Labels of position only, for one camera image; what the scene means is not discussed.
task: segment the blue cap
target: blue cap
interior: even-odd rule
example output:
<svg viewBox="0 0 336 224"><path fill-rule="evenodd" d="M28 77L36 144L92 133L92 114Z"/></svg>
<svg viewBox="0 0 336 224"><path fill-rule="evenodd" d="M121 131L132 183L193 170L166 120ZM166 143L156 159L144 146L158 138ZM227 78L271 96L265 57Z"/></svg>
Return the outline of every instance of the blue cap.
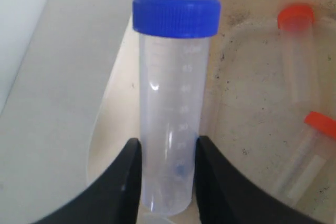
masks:
<svg viewBox="0 0 336 224"><path fill-rule="evenodd" d="M133 0L133 29L166 38L205 38L217 34L219 0Z"/></svg>

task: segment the orange cap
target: orange cap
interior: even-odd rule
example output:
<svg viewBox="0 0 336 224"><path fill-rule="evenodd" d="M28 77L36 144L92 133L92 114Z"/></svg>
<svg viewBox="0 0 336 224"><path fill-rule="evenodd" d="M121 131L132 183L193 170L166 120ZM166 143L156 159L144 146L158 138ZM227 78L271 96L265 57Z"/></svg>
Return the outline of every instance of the orange cap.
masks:
<svg viewBox="0 0 336 224"><path fill-rule="evenodd" d="M336 140L336 121L322 113L311 111L304 121L307 125Z"/></svg>
<svg viewBox="0 0 336 224"><path fill-rule="evenodd" d="M304 30L315 21L308 4L291 4L278 15L278 27L287 31Z"/></svg>

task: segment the black holder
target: black holder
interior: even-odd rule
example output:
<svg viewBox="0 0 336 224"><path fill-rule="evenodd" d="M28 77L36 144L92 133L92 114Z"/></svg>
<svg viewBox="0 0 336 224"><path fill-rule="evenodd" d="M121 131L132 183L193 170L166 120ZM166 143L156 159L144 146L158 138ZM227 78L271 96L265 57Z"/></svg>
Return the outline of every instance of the black holder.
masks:
<svg viewBox="0 0 336 224"><path fill-rule="evenodd" d="M254 185L207 136L198 139L195 160L195 189L202 224L322 224ZM141 145L133 138L82 194L34 224L135 224L141 167Z"/></svg>

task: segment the transparent tube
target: transparent tube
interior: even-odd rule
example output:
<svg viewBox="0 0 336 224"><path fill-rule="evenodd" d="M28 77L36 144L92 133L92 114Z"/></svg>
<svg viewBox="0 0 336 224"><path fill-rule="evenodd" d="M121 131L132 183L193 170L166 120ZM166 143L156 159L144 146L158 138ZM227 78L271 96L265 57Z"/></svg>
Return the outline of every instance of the transparent tube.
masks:
<svg viewBox="0 0 336 224"><path fill-rule="evenodd" d="M302 16L279 25L282 40L283 72L294 107L320 111L320 88L311 20ZM272 194L295 205L332 155L332 141L305 125L300 140L283 166Z"/></svg>
<svg viewBox="0 0 336 224"><path fill-rule="evenodd" d="M140 35L142 203L175 215L192 199L209 38Z"/></svg>

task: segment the white surface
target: white surface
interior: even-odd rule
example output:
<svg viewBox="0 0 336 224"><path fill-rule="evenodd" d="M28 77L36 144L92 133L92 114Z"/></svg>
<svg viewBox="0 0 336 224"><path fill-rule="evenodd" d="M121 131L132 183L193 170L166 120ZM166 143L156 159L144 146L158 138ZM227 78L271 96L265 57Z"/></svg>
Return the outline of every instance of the white surface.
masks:
<svg viewBox="0 0 336 224"><path fill-rule="evenodd" d="M0 114L46 0L0 0Z"/></svg>
<svg viewBox="0 0 336 224"><path fill-rule="evenodd" d="M48 0L0 118L0 223L86 187L88 146L132 0Z"/></svg>
<svg viewBox="0 0 336 224"><path fill-rule="evenodd" d="M209 38L140 35L142 203L172 216L192 199Z"/></svg>
<svg viewBox="0 0 336 224"><path fill-rule="evenodd" d="M302 124L302 115L286 113L282 103L285 89L275 19L283 7L281 3L287 0L221 1L222 20L220 33L211 44L201 133L209 135L253 182L267 188L269 180L276 177L273 172L277 172L278 165L289 157L290 150L295 146L290 139L298 130L297 125ZM336 0L299 1L313 3L319 15L334 16ZM265 24L268 19L272 20L271 31L264 29L268 26ZM317 29L316 38L319 66L324 69L320 76L323 80L323 109L335 115L336 83L330 82L330 76L336 71L333 57L335 33L329 25L328 28ZM241 28L240 33L234 32L236 28ZM114 160L127 139L139 137L138 46L138 36L129 23L94 130L88 163L89 182ZM318 193L322 185L332 182L331 178L319 178L319 182L314 182L308 189L309 195ZM332 201L332 197L328 204L322 201L324 198L320 199L317 203L310 197L307 204L302 200L298 209L331 223L336 202ZM139 214L145 211L141 207ZM178 224L198 223L195 201L172 220Z"/></svg>

